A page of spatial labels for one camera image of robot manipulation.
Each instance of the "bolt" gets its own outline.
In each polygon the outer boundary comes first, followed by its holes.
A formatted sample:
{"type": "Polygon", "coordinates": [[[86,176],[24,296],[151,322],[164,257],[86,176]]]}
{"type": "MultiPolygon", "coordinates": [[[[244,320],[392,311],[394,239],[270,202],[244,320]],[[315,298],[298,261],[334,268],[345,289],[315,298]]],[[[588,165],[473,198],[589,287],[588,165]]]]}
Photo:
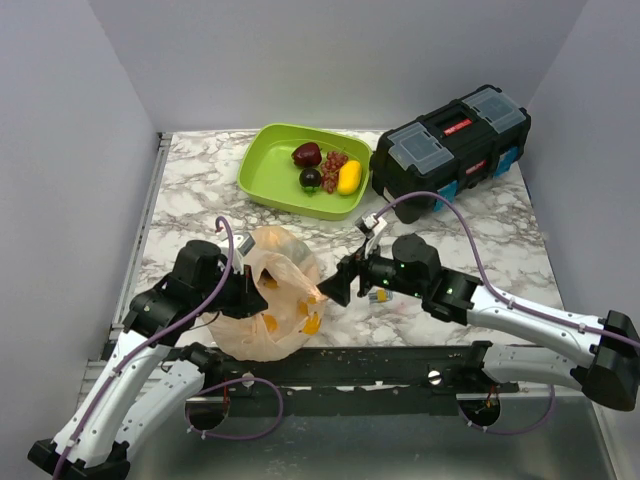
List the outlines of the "bolt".
{"type": "Polygon", "coordinates": [[[431,385],[440,385],[442,383],[442,375],[440,375],[440,372],[437,370],[431,370],[428,374],[427,374],[427,378],[429,379],[429,383],[431,385]]]}
{"type": "MultiPolygon", "coordinates": [[[[253,374],[251,372],[246,372],[242,375],[242,378],[253,378],[253,374]]],[[[253,380],[247,380],[246,382],[242,382],[242,385],[245,388],[250,388],[253,386],[253,380]]]]}

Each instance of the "stainless steel surface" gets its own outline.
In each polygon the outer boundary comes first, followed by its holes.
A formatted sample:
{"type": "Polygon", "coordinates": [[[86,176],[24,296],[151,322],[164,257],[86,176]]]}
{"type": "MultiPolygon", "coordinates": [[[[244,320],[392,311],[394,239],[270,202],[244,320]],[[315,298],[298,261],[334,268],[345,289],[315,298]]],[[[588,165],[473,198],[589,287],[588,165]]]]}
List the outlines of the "stainless steel surface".
{"type": "Polygon", "coordinates": [[[620,432],[617,428],[615,416],[620,415],[620,412],[600,405],[594,405],[594,411],[607,452],[609,452],[615,478],[617,480],[636,480],[638,477],[633,470],[632,452],[636,449],[637,441],[629,443],[624,438],[624,432],[620,432]]]}
{"type": "MultiPolygon", "coordinates": [[[[503,402],[502,428],[530,424],[547,399],[503,402]]],[[[226,433],[265,428],[270,419],[233,419],[226,433]]],[[[393,416],[285,419],[252,442],[201,440],[176,412],[147,442],[128,480],[553,480],[614,479],[591,403],[560,397],[547,425],[498,437],[457,417],[393,416]]]]}

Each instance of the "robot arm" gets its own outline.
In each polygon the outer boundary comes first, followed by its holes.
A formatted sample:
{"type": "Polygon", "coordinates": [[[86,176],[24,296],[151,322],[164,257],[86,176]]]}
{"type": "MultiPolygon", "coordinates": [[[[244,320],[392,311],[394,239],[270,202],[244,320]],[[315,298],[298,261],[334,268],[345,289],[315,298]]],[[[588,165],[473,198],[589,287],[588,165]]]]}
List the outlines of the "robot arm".
{"type": "MultiPolygon", "coordinates": [[[[268,305],[255,288],[251,269],[242,262],[254,245],[253,238],[237,236],[234,240],[237,248],[233,273],[207,311],[245,318],[268,305]]],[[[53,440],[36,442],[29,452],[31,461],[53,473],[63,451],[69,448],[63,468],[65,479],[125,478],[139,445],[170,412],[202,389],[205,372],[217,377],[213,381],[222,379],[215,368],[217,357],[202,345],[193,344],[184,349],[164,378],[136,402],[150,374],[167,357],[180,335],[193,326],[195,318],[143,348],[119,374],[115,368],[151,336],[202,304],[220,282],[227,255],[228,243],[218,247],[209,242],[190,241],[178,253],[172,272],[152,289],[133,298],[124,320],[124,332],[91,392],[53,440]],[[101,399],[83,430],[71,440],[79,419],[97,396],[101,399]]]]}
{"type": "Polygon", "coordinates": [[[494,288],[507,299],[503,303],[479,278],[443,267],[438,251],[415,234],[393,243],[392,258],[382,257],[378,242],[385,225],[382,218],[372,216],[357,224],[367,237],[364,244],[339,262],[335,275],[318,285],[322,293],[346,306],[350,284],[358,277],[360,297],[373,286],[415,296],[438,320],[499,330],[544,347],[509,347],[508,351],[490,347],[484,361],[490,378],[565,385],[609,408],[633,410],[640,381],[638,352],[595,333],[607,330],[638,341],[629,317],[615,311],[606,318],[569,313],[494,288]],[[575,328],[516,310],[514,303],[566,319],[575,328]]]}

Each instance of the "small bottle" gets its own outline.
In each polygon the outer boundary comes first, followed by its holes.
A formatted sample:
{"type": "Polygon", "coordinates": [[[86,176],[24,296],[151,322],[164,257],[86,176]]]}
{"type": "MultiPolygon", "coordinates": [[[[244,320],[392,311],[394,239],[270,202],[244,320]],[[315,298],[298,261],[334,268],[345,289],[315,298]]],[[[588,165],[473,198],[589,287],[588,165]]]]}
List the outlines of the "small bottle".
{"type": "Polygon", "coordinates": [[[380,289],[376,292],[369,292],[369,304],[388,302],[392,298],[393,292],[391,290],[380,289]]]}

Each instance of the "gray wall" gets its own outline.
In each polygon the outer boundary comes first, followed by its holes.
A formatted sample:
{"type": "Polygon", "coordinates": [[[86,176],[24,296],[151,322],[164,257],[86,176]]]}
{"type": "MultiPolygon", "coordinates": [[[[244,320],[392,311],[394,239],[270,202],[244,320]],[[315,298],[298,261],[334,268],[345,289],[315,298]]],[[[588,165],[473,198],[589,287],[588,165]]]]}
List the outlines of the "gray wall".
{"type": "Polygon", "coordinates": [[[86,0],[0,6],[0,477],[70,417],[113,315],[157,137],[86,0]]]}
{"type": "MultiPolygon", "coordinates": [[[[640,330],[640,3],[591,0],[530,105],[521,166],[565,306],[640,330]]],[[[619,414],[640,477],[640,411],[619,414]]]]}
{"type": "Polygon", "coordinates": [[[391,127],[484,83],[527,104],[585,0],[90,0],[159,130],[391,127]]]}

